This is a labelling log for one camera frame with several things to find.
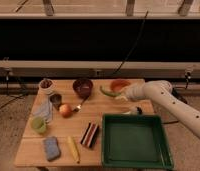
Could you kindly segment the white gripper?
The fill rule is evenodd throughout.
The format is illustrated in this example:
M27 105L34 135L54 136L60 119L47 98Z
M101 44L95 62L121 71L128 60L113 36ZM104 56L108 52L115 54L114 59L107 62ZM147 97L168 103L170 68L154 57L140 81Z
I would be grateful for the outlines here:
M131 84L129 85L124 94L120 94L115 97L116 100L125 100L125 101L138 101L143 100L145 98L143 93L143 85L142 84Z

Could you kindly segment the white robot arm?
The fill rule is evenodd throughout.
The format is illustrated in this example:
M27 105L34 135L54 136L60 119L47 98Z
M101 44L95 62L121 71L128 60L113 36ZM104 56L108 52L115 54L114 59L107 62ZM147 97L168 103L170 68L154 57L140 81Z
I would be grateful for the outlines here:
M172 84L165 80L133 83L117 96L135 102L149 99L168 110L187 129L200 139L200 111L178 100L172 95Z

